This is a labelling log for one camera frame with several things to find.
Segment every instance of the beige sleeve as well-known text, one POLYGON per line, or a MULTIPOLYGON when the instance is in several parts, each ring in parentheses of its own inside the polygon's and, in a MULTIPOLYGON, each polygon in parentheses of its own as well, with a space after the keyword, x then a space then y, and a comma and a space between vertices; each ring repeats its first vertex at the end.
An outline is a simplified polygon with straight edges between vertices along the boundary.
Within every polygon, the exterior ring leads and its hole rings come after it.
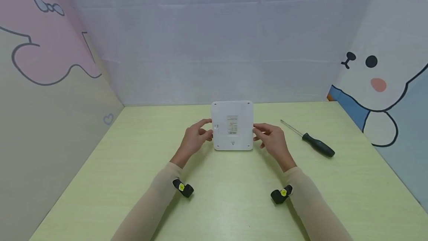
POLYGON ((284 173, 292 185, 290 199, 311 241, 349 241, 351 236, 321 196, 313 181, 299 167, 284 173))
POLYGON ((180 167, 168 162, 130 210, 111 241, 149 241, 177 191, 172 181, 181 171, 180 167))

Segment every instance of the left hand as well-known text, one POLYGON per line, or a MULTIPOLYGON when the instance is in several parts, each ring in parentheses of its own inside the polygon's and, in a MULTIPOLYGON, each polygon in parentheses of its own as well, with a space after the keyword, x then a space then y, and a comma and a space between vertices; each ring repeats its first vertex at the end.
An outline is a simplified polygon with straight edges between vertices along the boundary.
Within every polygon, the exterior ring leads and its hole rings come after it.
POLYGON ((178 148, 177 153, 175 153, 170 162, 183 168, 189 158, 200 150, 205 141, 211 142, 213 139, 212 129, 206 131, 201 128, 203 125, 211 122, 211 119, 203 119, 187 128, 180 148, 178 148))

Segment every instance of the white device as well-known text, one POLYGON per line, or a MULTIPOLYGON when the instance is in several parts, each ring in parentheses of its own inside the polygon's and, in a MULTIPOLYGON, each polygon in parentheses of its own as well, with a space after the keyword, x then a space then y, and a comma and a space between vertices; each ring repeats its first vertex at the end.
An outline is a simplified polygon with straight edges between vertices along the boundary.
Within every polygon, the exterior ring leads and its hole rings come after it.
POLYGON ((253 148, 253 102, 215 101, 211 104, 211 118, 216 150, 253 148))

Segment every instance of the hand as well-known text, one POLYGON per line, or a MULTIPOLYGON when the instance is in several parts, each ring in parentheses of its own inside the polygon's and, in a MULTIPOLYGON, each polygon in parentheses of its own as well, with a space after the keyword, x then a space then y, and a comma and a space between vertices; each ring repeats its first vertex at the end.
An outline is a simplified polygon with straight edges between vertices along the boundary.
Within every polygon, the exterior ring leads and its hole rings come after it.
POLYGON ((203 125, 211 122, 211 119, 203 119, 187 128, 180 148, 178 148, 177 153, 175 153, 170 162, 178 165, 180 168, 184 168, 190 157, 200 150, 205 141, 211 142, 213 140, 212 129, 206 131, 201 128, 203 125))
POLYGON ((260 148, 264 148, 266 146, 267 152, 275 158, 282 171, 285 172, 296 167, 296 163, 288 151, 284 132, 279 126, 273 126, 266 123, 254 124, 253 132, 256 134, 256 137, 254 137, 253 140, 262 140, 260 148))

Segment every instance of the pink cheek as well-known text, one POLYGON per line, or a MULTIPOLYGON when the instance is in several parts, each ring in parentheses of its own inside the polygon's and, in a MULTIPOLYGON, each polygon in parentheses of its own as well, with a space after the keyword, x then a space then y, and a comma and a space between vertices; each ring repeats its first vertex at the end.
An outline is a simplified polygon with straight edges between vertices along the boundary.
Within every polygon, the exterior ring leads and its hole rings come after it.
POLYGON ((370 80, 370 84, 377 92, 383 92, 386 89, 386 82, 382 78, 373 78, 370 80))

